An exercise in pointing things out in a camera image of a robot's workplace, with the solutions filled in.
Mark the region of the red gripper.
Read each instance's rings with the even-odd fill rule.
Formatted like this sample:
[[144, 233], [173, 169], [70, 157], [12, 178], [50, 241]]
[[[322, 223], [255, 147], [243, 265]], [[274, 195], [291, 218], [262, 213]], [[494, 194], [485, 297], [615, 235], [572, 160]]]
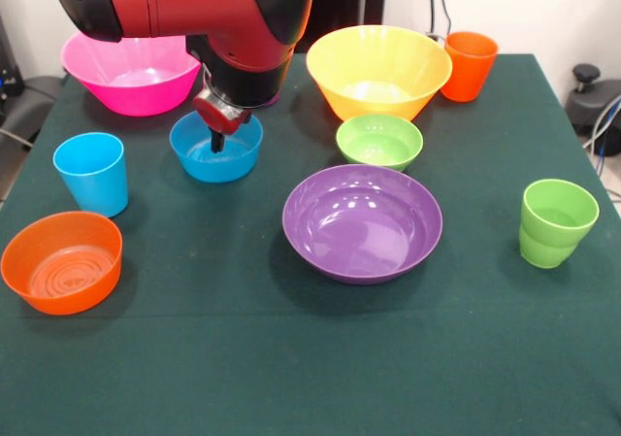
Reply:
[[213, 91], [200, 91], [193, 98], [193, 105], [210, 128], [213, 153], [223, 151], [225, 143], [223, 134], [234, 134], [251, 114], [250, 109], [229, 104]]

